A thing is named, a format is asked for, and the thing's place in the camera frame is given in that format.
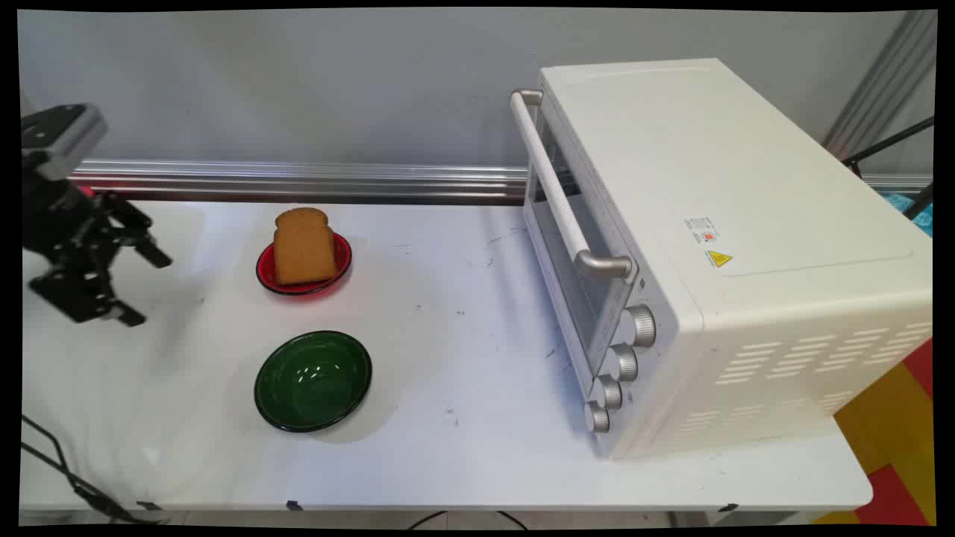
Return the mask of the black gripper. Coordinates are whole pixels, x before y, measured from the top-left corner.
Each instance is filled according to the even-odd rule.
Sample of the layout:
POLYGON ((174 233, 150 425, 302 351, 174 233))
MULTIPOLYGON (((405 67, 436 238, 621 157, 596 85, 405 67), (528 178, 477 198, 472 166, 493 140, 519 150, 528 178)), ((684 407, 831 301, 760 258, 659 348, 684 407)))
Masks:
POLYGON ((93 251, 87 234, 105 244, 131 247, 155 268, 172 264, 157 247, 152 219, 113 191, 93 193, 70 180, 22 177, 22 247, 48 262, 28 288, 76 323, 116 320, 127 327, 147 317, 116 296, 110 266, 115 252, 93 251))

